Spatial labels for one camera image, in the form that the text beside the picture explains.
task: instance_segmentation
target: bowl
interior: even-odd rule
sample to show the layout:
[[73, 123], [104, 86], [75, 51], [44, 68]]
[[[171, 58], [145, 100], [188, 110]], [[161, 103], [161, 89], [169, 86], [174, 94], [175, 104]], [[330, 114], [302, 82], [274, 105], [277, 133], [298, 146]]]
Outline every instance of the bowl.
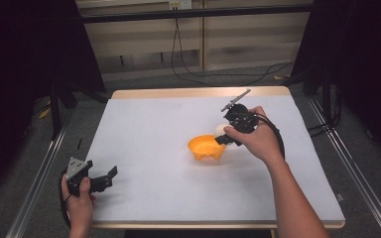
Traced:
[[202, 135], [191, 139], [188, 142], [188, 148], [193, 153], [194, 158], [200, 161], [205, 157], [220, 159], [226, 146], [218, 145], [214, 139], [214, 135]]

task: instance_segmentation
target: forearm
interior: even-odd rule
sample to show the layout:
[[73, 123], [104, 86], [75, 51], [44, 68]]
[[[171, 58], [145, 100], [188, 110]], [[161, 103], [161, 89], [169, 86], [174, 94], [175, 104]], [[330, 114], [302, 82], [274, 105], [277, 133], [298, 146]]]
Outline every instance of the forearm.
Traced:
[[266, 161], [273, 183], [280, 237], [328, 237], [281, 156]]

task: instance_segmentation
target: cable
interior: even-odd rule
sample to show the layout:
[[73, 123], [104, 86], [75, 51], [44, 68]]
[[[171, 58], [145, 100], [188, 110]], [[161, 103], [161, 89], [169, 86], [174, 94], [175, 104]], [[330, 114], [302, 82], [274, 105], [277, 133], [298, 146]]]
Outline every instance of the cable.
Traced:
[[318, 135], [320, 135], [320, 134], [322, 134], [322, 133], [324, 133], [324, 132], [326, 132], [326, 131], [328, 131], [328, 129], [326, 129], [326, 130], [322, 130], [322, 131], [319, 131], [319, 132], [316, 132], [316, 133], [314, 133], [314, 134], [311, 134], [311, 138], [316, 137], [316, 136], [318, 136]]
[[283, 138], [280, 135], [280, 130], [272, 123], [266, 116], [262, 114], [256, 114], [258, 116], [258, 119], [264, 122], [266, 125], [268, 125], [271, 130], [273, 131], [275, 137], [277, 138], [278, 145], [280, 147], [281, 155], [283, 156], [284, 160], [286, 159], [286, 150], [284, 149], [284, 142]]
[[68, 228], [70, 228], [70, 219], [69, 219], [69, 215], [67, 214], [66, 202], [64, 200], [64, 196], [62, 193], [62, 178], [63, 178], [64, 174], [66, 174], [66, 170], [67, 170], [67, 168], [65, 168], [61, 171], [58, 188], [59, 188], [59, 193], [60, 193], [61, 213], [62, 213], [63, 221], [66, 224], [66, 226]]
[[[272, 74], [274, 72], [277, 72], [277, 71], [280, 71], [282, 70], [284, 67], [290, 65], [290, 64], [293, 64], [294, 61], [290, 61], [290, 62], [281, 62], [281, 63], [276, 63], [276, 64], [273, 64], [273, 65], [270, 65], [266, 72], [265, 73], [209, 73], [209, 74], [197, 74], [197, 73], [194, 73], [194, 72], [191, 72], [187, 65], [185, 64], [185, 59], [184, 59], [184, 54], [183, 54], [183, 48], [182, 48], [182, 38], [181, 38], [181, 31], [179, 29], [179, 21], [178, 19], [176, 19], [176, 30], [175, 30], [175, 37], [174, 37], [174, 42], [173, 42], [173, 50], [172, 50], [172, 57], [171, 57], [171, 60], [172, 60], [172, 71], [174, 72], [174, 74], [182, 79], [182, 80], [187, 80], [187, 81], [192, 81], [192, 82], [197, 82], [197, 83], [201, 83], [201, 84], [204, 84], [204, 85], [208, 85], [208, 86], [215, 86], [215, 85], [212, 85], [212, 84], [209, 84], [209, 83], [205, 83], [205, 82], [201, 82], [201, 81], [197, 81], [197, 80], [194, 80], [194, 79], [188, 79], [188, 78], [183, 78], [181, 76], [179, 76], [176, 71], [175, 71], [175, 68], [173, 66], [173, 54], [175, 52], [175, 48], [176, 48], [176, 38], [179, 37], [179, 46], [180, 46], [180, 53], [181, 53], [181, 60], [182, 60], [182, 64], [185, 68], [185, 70], [190, 74], [190, 75], [193, 75], [193, 76], [197, 76], [197, 77], [206, 77], [206, 76], [261, 76], [260, 78], [257, 78], [251, 82], [248, 82], [248, 83], [245, 83], [245, 84], [242, 84], [240, 86], [246, 86], [246, 85], [250, 85], [252, 83], [255, 83], [261, 79], [263, 79], [266, 75], [268, 74]], [[280, 65], [280, 64], [283, 64], [284, 66], [280, 67], [279, 69], [277, 70], [274, 70], [274, 71], [269, 71], [272, 67], [276, 66], [276, 65]]]
[[326, 124], [320, 124], [320, 125], [317, 125], [317, 126], [313, 126], [311, 128], [308, 128], [308, 131], [312, 131], [314, 129], [321, 128], [321, 127], [324, 127], [324, 126], [326, 126]]

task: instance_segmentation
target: wrist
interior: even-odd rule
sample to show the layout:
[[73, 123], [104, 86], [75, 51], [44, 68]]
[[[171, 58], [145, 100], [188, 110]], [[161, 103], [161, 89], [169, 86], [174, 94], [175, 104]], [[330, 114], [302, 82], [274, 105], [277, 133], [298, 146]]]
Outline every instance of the wrist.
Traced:
[[284, 160], [281, 154], [271, 155], [269, 157], [266, 157], [263, 161], [265, 165], [267, 166], [268, 171], [270, 173], [274, 171], [279, 171], [282, 168], [285, 168], [288, 166], [287, 162]]
[[89, 237], [90, 227], [87, 226], [71, 226], [69, 238], [84, 238]]

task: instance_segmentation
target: black pole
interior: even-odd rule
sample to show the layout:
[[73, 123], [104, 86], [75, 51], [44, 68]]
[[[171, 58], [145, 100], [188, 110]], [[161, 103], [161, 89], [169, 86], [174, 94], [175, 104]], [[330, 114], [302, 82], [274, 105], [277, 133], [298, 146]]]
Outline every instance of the black pole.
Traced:
[[60, 115], [60, 109], [59, 109], [59, 103], [58, 103], [58, 92], [57, 92], [58, 87], [56, 86], [56, 83], [57, 81], [53, 80], [52, 89], [50, 93], [52, 121], [54, 125], [54, 134], [52, 135], [52, 140], [54, 140], [57, 137], [62, 127], [61, 115]]
[[332, 116], [330, 113], [330, 75], [327, 69], [324, 70], [323, 74], [322, 107], [326, 124], [330, 127], [333, 127]]
[[190, 9], [178, 11], [156, 11], [142, 13], [124, 13], [113, 15], [80, 16], [64, 19], [45, 19], [42, 24], [85, 24], [85, 23], [107, 23], [107, 22], [128, 22], [143, 20], [161, 20], [176, 18], [198, 18], [198, 17], [221, 17], [221, 16], [241, 16], [279, 13], [300, 13], [323, 11], [335, 8], [335, 4], [298, 4], [298, 5], [278, 5], [245, 8], [213, 8], [213, 9]]

